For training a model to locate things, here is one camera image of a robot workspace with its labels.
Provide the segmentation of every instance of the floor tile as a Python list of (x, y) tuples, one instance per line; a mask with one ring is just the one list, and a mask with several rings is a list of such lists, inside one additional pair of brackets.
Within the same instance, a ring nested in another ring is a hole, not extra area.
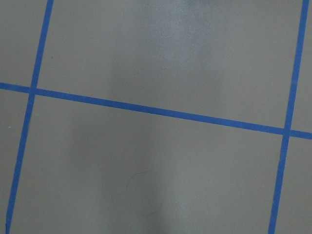
[(45, 1), (0, 2), (0, 82), (30, 86)]
[(12, 233), (265, 233), (280, 141), (36, 97)]

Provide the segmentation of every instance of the gray painted floor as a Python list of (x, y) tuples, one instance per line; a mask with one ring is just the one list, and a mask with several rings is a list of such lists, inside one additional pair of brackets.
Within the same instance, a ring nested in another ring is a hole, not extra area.
[[(283, 128), (299, 0), (53, 4), (38, 88)], [(29, 87), (45, 1), (0, 3), (0, 82)], [(312, 7), (292, 129), (312, 132)], [(0, 89), (0, 233), (27, 93)], [(11, 234), (264, 234), (282, 133), (36, 96)], [(312, 233), (290, 137), (277, 234)]]

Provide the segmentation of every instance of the grid line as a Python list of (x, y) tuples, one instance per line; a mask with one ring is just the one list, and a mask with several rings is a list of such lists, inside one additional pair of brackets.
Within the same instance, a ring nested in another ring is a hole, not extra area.
[(274, 234), (280, 195), (281, 195), (281, 190), (282, 190), (282, 182), (283, 182), (283, 175), (284, 175), (286, 158), (287, 158), (289, 139), (290, 137), (312, 139), (312, 133), (310, 132), (302, 132), (302, 131), (291, 129), (293, 113), (294, 113), (294, 104), (295, 104), (295, 98), (296, 98), (296, 90), (297, 90), (297, 84), (298, 84), (298, 79), (299, 79), (300, 63), (301, 63), (302, 50), (303, 50), (304, 34), (305, 34), (306, 21), (307, 21), (307, 15), (308, 15), (308, 6), (309, 6), (309, 0), (303, 0), (301, 15), (300, 15), (297, 45), (296, 45), (296, 53), (295, 53), (293, 72), (292, 72), (292, 82), (291, 82), (291, 88), (290, 88), (290, 94), (289, 94), (288, 106), (287, 106), (287, 112), (286, 112), (286, 118), (285, 118), (285, 125), (284, 125), (284, 128), (278, 128), (278, 127), (273, 127), (273, 126), (260, 125), (260, 124), (254, 124), (254, 123), (248, 123), (248, 122), (242, 122), (242, 121), (236, 121), (236, 120), (230, 120), (230, 119), (224, 119), (224, 118), (203, 116), (203, 115), (197, 115), (197, 114), (192, 114), (192, 113), (167, 110), (167, 109), (125, 103), (125, 102), (118, 102), (118, 101), (95, 98), (95, 97), (81, 96), (81, 95), (75, 95), (75, 94), (69, 94), (69, 93), (57, 92), (57, 91), (51, 91), (51, 90), (45, 90), (45, 89), (38, 89), (37, 84), (38, 84), (38, 79), (39, 79), (40, 67), (41, 67), (45, 41), (47, 37), (48, 26), (49, 26), (49, 21), (51, 17), (52, 7), (53, 7), (53, 0), (47, 0), (47, 5), (45, 9), (45, 14), (44, 14), (44, 20), (42, 23), (41, 35), (40, 35), (39, 44), (38, 44), (38, 50), (37, 50), (37, 56), (36, 56), (31, 86), (27, 87), (27, 86), (0, 82), (0, 89), (28, 94), (28, 102), (27, 102), (20, 142), (19, 142), (19, 150), (18, 150), (17, 161), (15, 165), (11, 193), (10, 193), (8, 209), (7, 209), (7, 214), (6, 214), (5, 233), (6, 234), (10, 233), (10, 227), (11, 227), (11, 222), (12, 222), (12, 217), (13, 217), (13, 210), (14, 210), (15, 199), (16, 199), (17, 190), (18, 190), (20, 171), (22, 167), (22, 161), (23, 161), (23, 156), (24, 156), (24, 151), (25, 151), (25, 146), (26, 146), (26, 141), (27, 141), (30, 119), (31, 119), (32, 110), (34, 106), (35, 96), (38, 95), (38, 96), (44, 96), (44, 97), (50, 97), (50, 98), (71, 100), (71, 101), (76, 101), (76, 102), (89, 103), (89, 104), (94, 104), (94, 105), (155, 114), (155, 115), (160, 115), (160, 116), (187, 119), (187, 120), (192, 120), (192, 121), (199, 121), (199, 122), (217, 124), (217, 125), (222, 125), (222, 126), (235, 127), (235, 128), (240, 128), (240, 129), (247, 129), (247, 130), (252, 130), (252, 131), (259, 131), (259, 132), (265, 132), (265, 133), (270, 133), (270, 134), (282, 135), (283, 138), (282, 138), (282, 144), (281, 144), (281, 155), (280, 155), (280, 161), (279, 161), (279, 165), (277, 169), (273, 204), (272, 204), (272, 210), (271, 210), (271, 218), (270, 218), (270, 224), (269, 224), (269, 229), (268, 229), (269, 234)]
[(39, 43), (38, 43), (38, 49), (37, 49), (33, 76), (31, 80), (31, 86), (28, 89), (27, 107), (26, 107), (26, 112), (25, 112), (23, 128), (22, 128), (22, 132), (20, 136), (18, 155), (16, 159), (11, 192), (10, 192), (10, 197), (9, 197), (9, 202), (8, 202), (8, 208), (6, 212), (6, 223), (5, 223), (6, 234), (9, 234), (10, 229), (11, 229), (14, 205), (15, 205), (16, 195), (17, 195), (19, 181), (20, 181), (20, 172), (21, 172), (21, 167), (22, 167), (24, 153), (25, 153), (25, 146), (27, 142), (28, 129), (29, 129), (30, 119), (31, 119), (31, 115), (33, 112), (33, 107), (34, 107), (34, 101), (35, 101), (35, 95), (36, 95), (35, 90), (38, 84), (42, 56), (43, 56), (45, 41), (46, 41), (46, 37), (48, 33), (48, 27), (49, 27), (51, 12), (52, 12), (52, 6), (53, 6), (53, 0), (48, 0), (46, 8), (45, 8), (42, 29), (41, 29), (41, 34), (40, 34)]
[(270, 218), (270, 223), (269, 223), (269, 230), (268, 230), (269, 234), (274, 234), (275, 228), (276, 228), (278, 207), (279, 207), (279, 202), (280, 202), (280, 197), (281, 197), (281, 192), (282, 192), (283, 177), (284, 177), (284, 171), (285, 171), (285, 165), (286, 165), (286, 159), (287, 159), (287, 150), (288, 150), (289, 138), (291, 136), (293, 112), (294, 112), (296, 92), (297, 92), (298, 80), (299, 80), (304, 34), (306, 31), (306, 23), (307, 23), (307, 16), (308, 16), (308, 7), (309, 7), (309, 0), (303, 0), (301, 14), (300, 14), (300, 23), (299, 23), (299, 30), (298, 30), (296, 53), (295, 53), (294, 63), (293, 63), (292, 82), (291, 82), (289, 98), (288, 98), (288, 105), (287, 105), (285, 125), (284, 125), (284, 134), (283, 134), (282, 144), (281, 144), (281, 154), (280, 154), (279, 164), (277, 168), (277, 175), (276, 175), (276, 182), (275, 182), (275, 189), (274, 189), (274, 196), (273, 196), (273, 203), (272, 203), (272, 210), (271, 210), (271, 218)]

